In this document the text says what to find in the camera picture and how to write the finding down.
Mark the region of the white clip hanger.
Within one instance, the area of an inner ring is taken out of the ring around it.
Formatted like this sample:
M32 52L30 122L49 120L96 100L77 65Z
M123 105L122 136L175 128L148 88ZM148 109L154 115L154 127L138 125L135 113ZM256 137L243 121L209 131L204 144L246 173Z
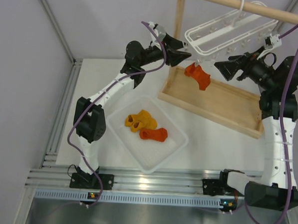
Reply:
M196 53L196 64L213 64L263 44L262 39L270 35L278 21L244 11L244 3L240 0L239 9L185 31L186 42Z

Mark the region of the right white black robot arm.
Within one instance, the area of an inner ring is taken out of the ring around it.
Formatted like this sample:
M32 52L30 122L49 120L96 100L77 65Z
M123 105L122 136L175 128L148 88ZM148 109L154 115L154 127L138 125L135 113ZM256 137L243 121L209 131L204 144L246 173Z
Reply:
M258 53L230 56L216 62L215 67L230 81L241 70L238 81L249 78L263 88L259 108L265 131L265 162L260 181L244 176L242 172L224 170L218 187L223 194L238 190L248 206L282 211L298 206L298 189L293 170L293 135L298 118L298 103L294 94L298 87L298 61L282 99L294 56L286 57L276 69L265 63Z

